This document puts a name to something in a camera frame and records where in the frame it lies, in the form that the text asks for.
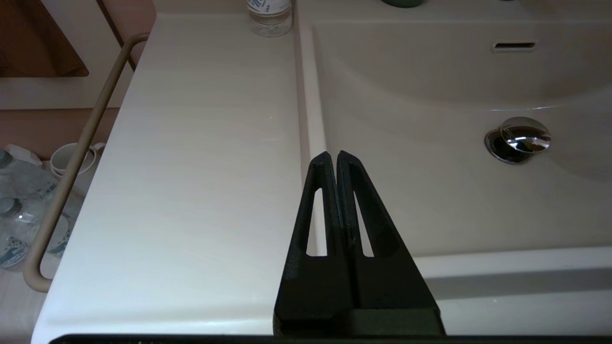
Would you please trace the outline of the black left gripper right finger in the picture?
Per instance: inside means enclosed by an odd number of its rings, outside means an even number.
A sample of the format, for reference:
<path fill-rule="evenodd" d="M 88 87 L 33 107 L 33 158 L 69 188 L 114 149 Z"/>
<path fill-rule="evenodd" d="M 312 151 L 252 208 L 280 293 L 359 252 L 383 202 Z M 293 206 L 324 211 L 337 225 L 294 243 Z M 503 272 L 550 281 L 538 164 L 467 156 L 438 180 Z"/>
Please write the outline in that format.
<path fill-rule="evenodd" d="M 364 165 L 337 157 L 353 306 L 342 316 L 352 335 L 444 335 L 441 312 Z"/>

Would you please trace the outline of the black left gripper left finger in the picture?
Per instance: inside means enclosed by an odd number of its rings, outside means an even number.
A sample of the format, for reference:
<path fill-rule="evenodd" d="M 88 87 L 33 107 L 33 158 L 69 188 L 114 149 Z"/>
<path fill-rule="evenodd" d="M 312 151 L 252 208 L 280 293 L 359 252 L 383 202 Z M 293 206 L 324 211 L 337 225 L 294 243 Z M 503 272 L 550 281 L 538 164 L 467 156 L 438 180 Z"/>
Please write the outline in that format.
<path fill-rule="evenodd" d="M 307 244 L 315 193 L 323 194 L 327 253 L 310 256 Z M 275 335 L 331 335 L 337 316 L 353 307 L 345 235 L 334 164 L 328 152 L 311 160 L 273 310 Z"/>

